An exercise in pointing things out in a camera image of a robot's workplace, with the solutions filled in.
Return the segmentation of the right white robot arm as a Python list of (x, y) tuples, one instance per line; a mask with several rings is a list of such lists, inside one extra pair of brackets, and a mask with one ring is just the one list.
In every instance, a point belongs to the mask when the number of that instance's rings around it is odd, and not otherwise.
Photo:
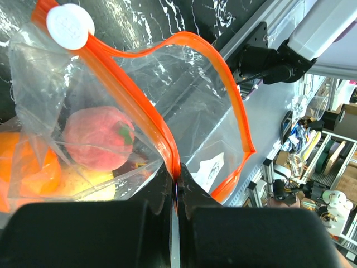
[(245, 45), (234, 67), (246, 82), (296, 82), (355, 20), (356, 1), (317, 1), (278, 49)]

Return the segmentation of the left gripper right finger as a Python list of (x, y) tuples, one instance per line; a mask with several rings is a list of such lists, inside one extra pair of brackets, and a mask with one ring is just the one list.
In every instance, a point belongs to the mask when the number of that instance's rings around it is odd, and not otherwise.
[(182, 267), (338, 267), (317, 215), (301, 208), (224, 207), (181, 165), (177, 180)]

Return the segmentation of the pink fake peach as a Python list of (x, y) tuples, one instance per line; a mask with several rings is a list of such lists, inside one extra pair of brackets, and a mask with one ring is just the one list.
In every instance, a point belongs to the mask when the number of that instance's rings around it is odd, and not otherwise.
[(118, 108), (100, 106), (74, 112), (63, 130), (64, 145), (79, 165), (98, 171), (120, 168), (130, 157), (134, 125)]

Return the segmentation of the clear zip top bag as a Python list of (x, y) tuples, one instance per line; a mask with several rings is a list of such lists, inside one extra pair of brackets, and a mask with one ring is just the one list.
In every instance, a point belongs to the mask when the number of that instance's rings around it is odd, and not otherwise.
[(55, 152), (61, 178), (63, 169), (77, 170), (82, 165), (64, 145), (66, 121), (100, 106), (118, 108), (134, 125), (129, 159), (111, 170), (114, 199), (134, 195), (161, 166), (177, 179), (184, 162), (203, 190), (224, 203), (255, 148), (239, 88), (221, 55), (191, 32), (131, 52), (110, 47), (94, 32), (82, 7), (38, 1), (30, 22), (9, 41), (16, 118), (1, 133), (20, 133), (10, 212), (28, 203), (76, 200), (56, 195), (57, 188), (47, 195), (21, 194), (24, 161), (18, 154), (28, 141), (39, 164), (47, 149)]

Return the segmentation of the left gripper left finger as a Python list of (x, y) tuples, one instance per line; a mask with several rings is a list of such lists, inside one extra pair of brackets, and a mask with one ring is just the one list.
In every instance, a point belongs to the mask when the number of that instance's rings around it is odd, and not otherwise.
[(161, 166), (125, 201), (24, 205), (1, 234), (1, 266), (169, 267), (172, 186)]

